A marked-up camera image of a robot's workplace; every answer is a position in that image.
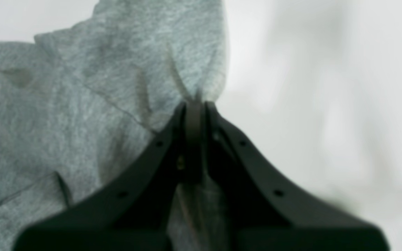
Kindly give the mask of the right gripper black image-right right finger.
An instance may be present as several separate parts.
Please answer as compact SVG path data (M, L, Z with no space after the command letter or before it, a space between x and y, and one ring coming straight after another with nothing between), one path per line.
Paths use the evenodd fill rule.
M206 102L207 167L221 187L234 251L388 251L375 225L322 201L276 170Z

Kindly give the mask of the right gripper black image-right left finger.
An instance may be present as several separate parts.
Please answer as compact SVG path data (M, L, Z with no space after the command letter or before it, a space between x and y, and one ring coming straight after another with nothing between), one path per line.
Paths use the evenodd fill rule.
M166 233L178 184L202 181L203 105L183 102L167 126L115 180L34 224L15 251L171 251Z

